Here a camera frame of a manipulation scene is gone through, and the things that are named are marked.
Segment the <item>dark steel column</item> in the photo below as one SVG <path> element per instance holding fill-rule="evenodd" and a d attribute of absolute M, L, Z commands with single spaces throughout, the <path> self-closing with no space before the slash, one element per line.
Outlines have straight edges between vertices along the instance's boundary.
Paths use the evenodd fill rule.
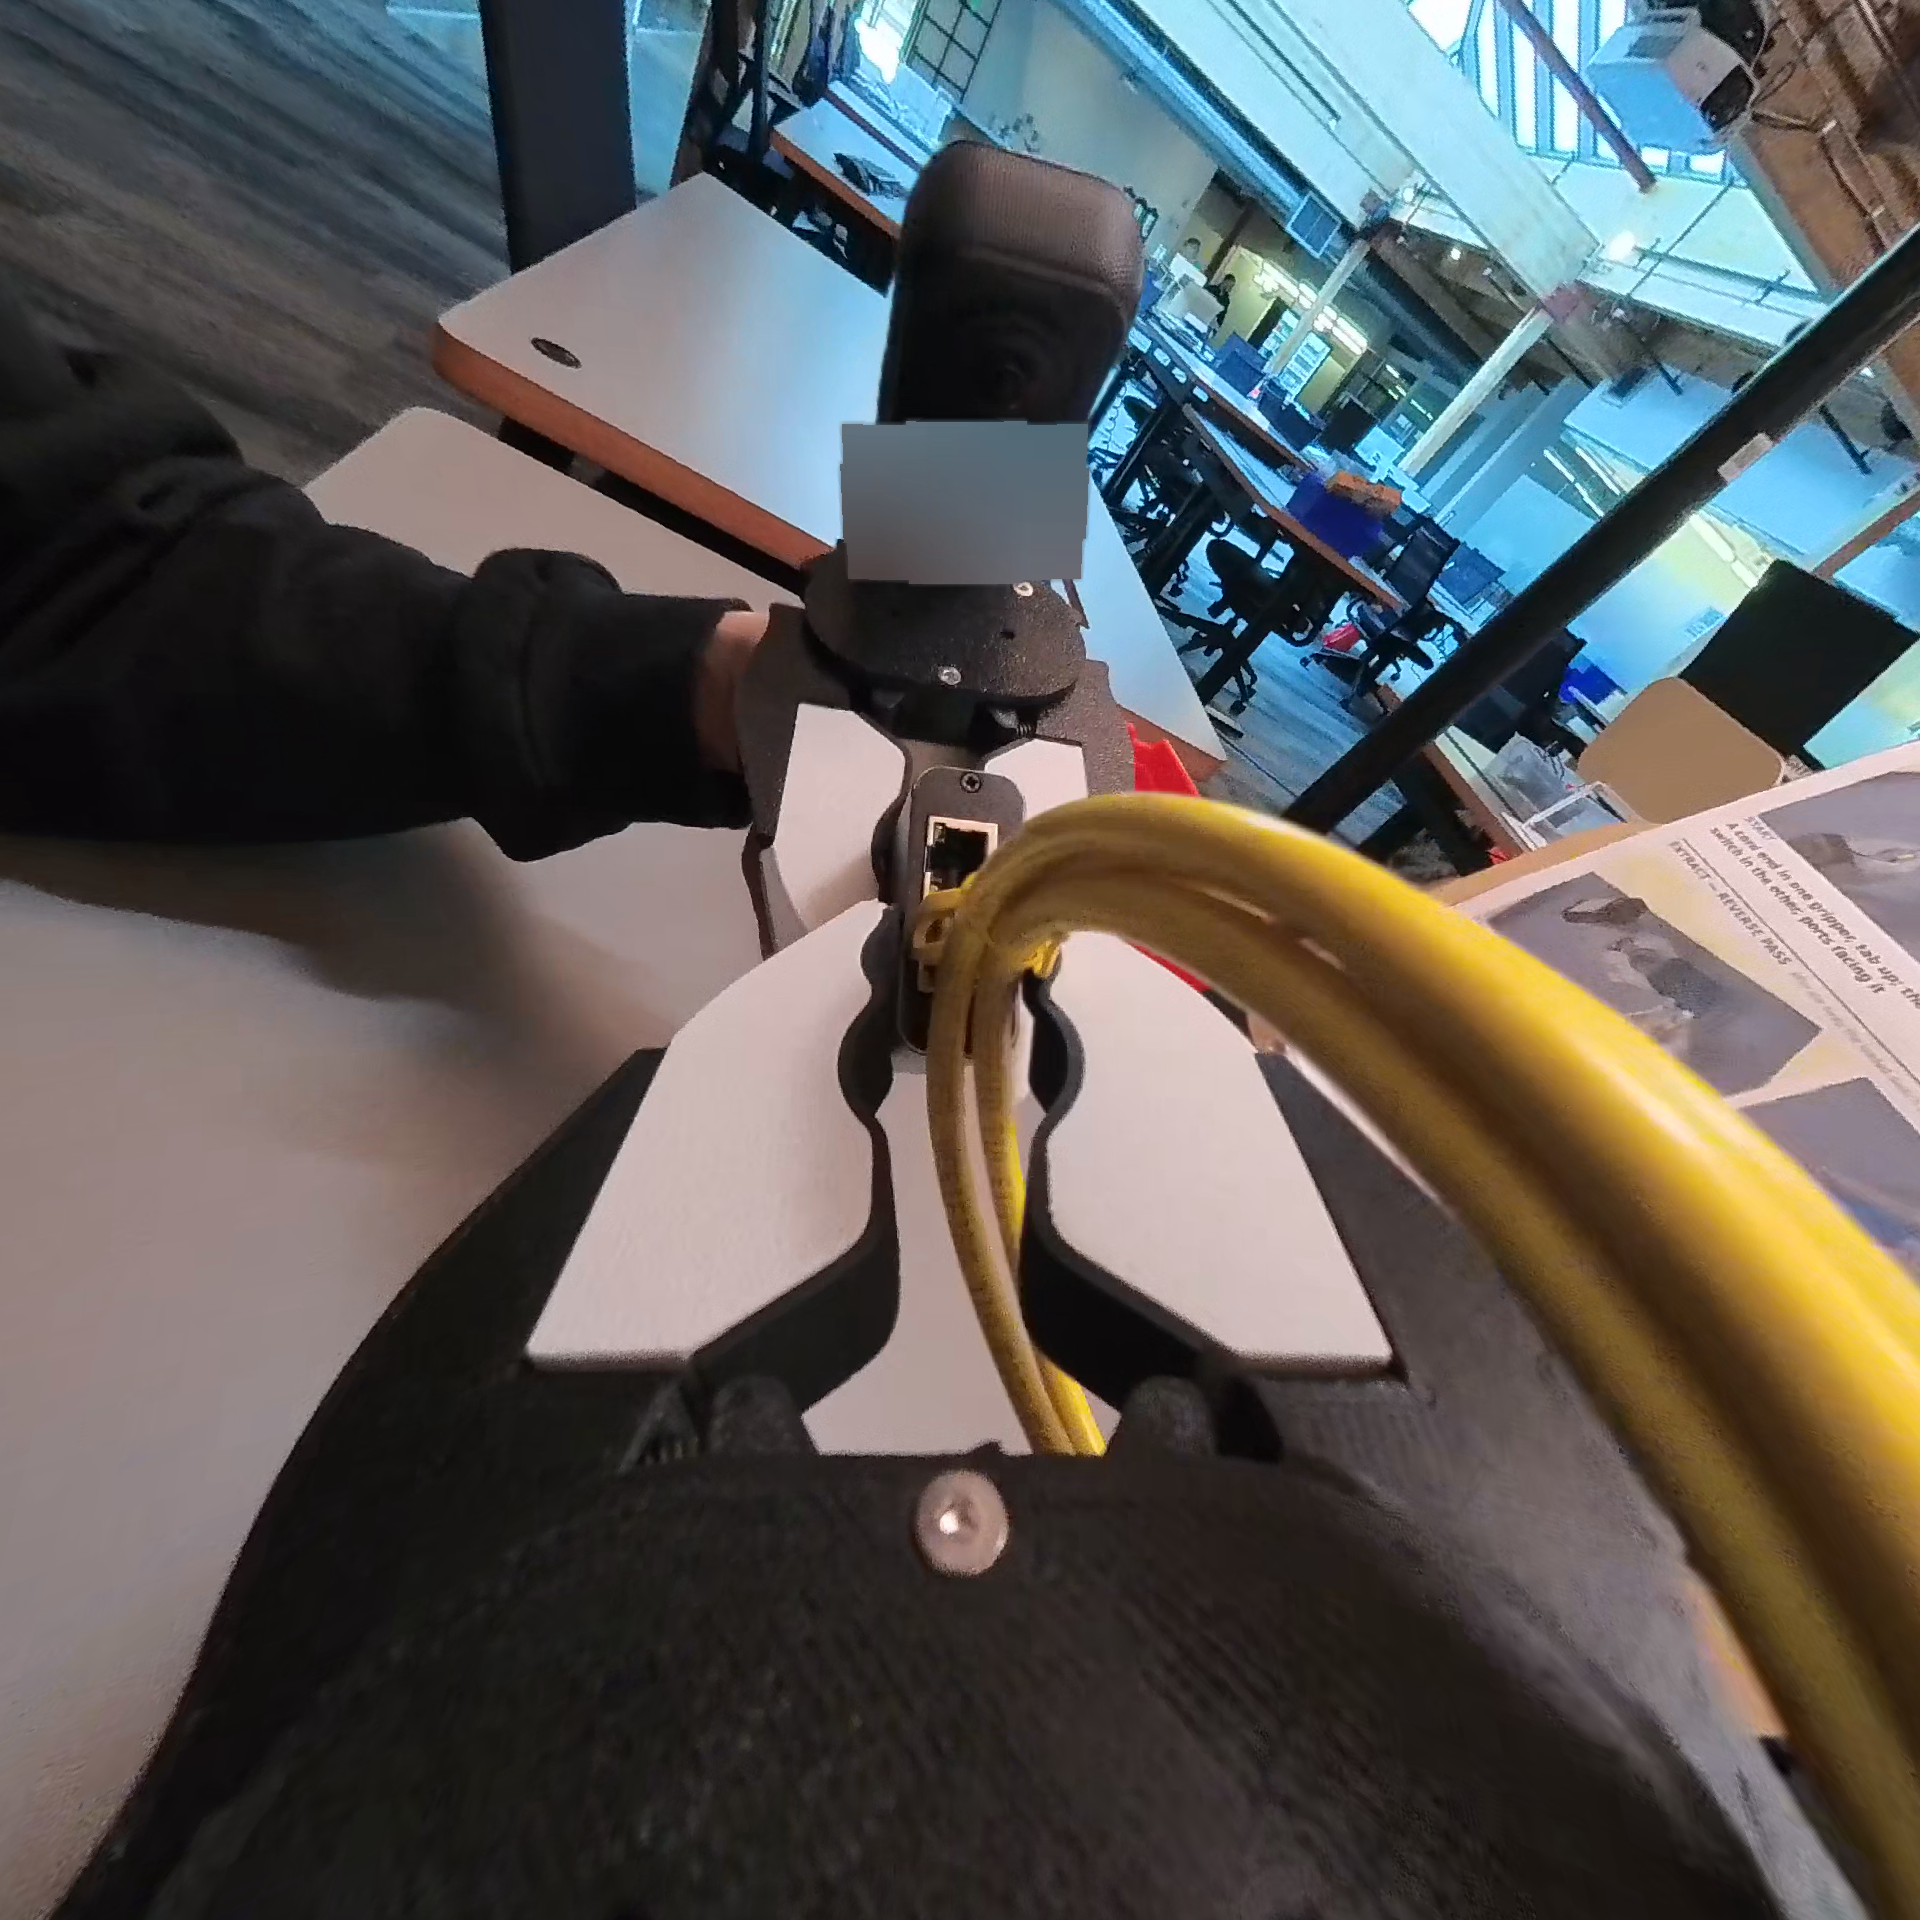
<path fill-rule="evenodd" d="M 508 268 L 639 206 L 620 3 L 481 3 Z"/>

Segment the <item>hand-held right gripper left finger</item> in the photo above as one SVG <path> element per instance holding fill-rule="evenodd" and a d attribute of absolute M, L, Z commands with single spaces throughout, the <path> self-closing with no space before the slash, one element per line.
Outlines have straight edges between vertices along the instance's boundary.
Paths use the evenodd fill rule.
<path fill-rule="evenodd" d="M 900 1317 L 881 1126 L 895 924 L 861 902 L 666 1047 L 527 1345 L 542 1373 L 777 1381 L 812 1411 Z"/>

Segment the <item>black office chair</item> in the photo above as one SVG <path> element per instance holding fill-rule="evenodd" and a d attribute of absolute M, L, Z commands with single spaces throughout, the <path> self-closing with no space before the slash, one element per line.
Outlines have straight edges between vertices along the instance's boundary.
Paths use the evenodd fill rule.
<path fill-rule="evenodd" d="M 1419 517 L 1412 522 L 1403 548 L 1384 574 L 1395 605 L 1380 606 L 1375 601 L 1365 601 L 1353 613 L 1360 648 L 1357 651 L 1357 672 L 1346 694 L 1346 707 L 1370 699 L 1396 665 L 1435 667 L 1428 636 L 1443 625 L 1443 618 L 1435 613 L 1431 597 L 1459 544 L 1459 538 L 1431 517 Z"/>

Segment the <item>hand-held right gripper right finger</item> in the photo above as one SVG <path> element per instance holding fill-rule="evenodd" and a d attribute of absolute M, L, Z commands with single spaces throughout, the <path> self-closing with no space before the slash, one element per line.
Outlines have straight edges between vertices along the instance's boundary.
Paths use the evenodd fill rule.
<path fill-rule="evenodd" d="M 1251 1038 L 1106 933 L 1024 996 L 1020 1311 L 1116 1412 L 1143 1382 L 1387 1381 L 1395 1351 Z"/>

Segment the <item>black monitor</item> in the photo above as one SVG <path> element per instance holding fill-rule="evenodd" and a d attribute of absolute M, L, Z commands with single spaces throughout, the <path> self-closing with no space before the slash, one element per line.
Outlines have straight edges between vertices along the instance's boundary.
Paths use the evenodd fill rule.
<path fill-rule="evenodd" d="M 1775 559 L 1679 679 L 1777 754 L 1826 770 L 1912 740 L 1910 669 L 1912 627 Z"/>

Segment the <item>person's left forearm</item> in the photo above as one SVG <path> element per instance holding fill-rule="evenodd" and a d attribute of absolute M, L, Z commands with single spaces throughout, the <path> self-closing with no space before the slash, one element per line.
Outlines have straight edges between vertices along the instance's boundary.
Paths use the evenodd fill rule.
<path fill-rule="evenodd" d="M 173 382 L 3 304 L 3 830 L 237 849 L 470 821 L 520 862 L 742 829 L 690 694 L 724 599 L 328 522 Z"/>

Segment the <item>black network switch box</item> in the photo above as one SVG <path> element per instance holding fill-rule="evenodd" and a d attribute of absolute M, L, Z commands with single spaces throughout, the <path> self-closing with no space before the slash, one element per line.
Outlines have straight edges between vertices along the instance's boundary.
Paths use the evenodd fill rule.
<path fill-rule="evenodd" d="M 963 891 L 1026 821 L 1026 799 L 1007 768 L 911 760 L 900 802 L 877 839 L 893 938 L 893 1014 L 905 1053 L 927 1053 L 946 938 L 939 928 L 919 931 L 927 900 Z"/>

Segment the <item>white ceiling unit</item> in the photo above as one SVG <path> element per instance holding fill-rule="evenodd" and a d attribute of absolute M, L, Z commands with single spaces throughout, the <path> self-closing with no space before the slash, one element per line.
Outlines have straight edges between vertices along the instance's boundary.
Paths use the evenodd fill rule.
<path fill-rule="evenodd" d="M 1581 75 L 1635 150 L 1721 154 L 1755 106 L 1771 33 L 1758 3 L 1628 4 Z"/>

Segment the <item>person's left hand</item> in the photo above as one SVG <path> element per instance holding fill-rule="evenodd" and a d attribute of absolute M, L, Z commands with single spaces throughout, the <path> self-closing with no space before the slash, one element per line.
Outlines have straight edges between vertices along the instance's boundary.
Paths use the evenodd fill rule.
<path fill-rule="evenodd" d="M 690 726 L 703 764 L 719 775 L 742 775 L 739 705 L 771 622 L 771 611 L 724 613 L 694 663 L 689 696 Z"/>

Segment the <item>tan rounded board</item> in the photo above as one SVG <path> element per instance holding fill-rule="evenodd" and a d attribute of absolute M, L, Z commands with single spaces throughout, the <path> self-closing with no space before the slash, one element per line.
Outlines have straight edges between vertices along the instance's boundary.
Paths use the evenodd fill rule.
<path fill-rule="evenodd" d="M 1659 679 L 1601 729 L 1574 773 L 1625 821 L 1669 826 L 1772 793 L 1789 762 L 1693 685 Z"/>

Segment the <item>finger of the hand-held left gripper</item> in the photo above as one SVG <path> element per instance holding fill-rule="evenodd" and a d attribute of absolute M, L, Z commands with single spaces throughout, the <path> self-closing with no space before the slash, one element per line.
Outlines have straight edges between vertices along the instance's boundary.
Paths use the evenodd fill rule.
<path fill-rule="evenodd" d="M 996 779 L 1018 791 L 1022 822 L 1090 794 L 1084 751 L 1067 740 L 1035 736 L 1000 751 Z"/>
<path fill-rule="evenodd" d="M 764 849 L 764 933 L 781 953 L 883 896 L 877 835 L 900 809 L 908 754 L 850 709 L 797 709 Z"/>

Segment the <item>printed instruction sheet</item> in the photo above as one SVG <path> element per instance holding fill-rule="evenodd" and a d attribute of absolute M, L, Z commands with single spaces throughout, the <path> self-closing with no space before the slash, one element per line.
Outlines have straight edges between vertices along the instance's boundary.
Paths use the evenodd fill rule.
<path fill-rule="evenodd" d="M 1661 1047 L 1919 1277 L 1915 743 L 1512 876 L 1466 915 Z"/>

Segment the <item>wood-edged office table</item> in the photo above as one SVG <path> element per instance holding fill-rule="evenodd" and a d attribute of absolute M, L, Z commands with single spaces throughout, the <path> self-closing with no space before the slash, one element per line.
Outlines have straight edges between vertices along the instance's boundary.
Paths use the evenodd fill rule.
<path fill-rule="evenodd" d="M 699 177 L 446 315 L 461 392 L 795 571 L 842 538 L 842 430 L 877 423 L 891 310 Z M 1077 605 L 1121 713 L 1226 754 L 1093 491 Z"/>

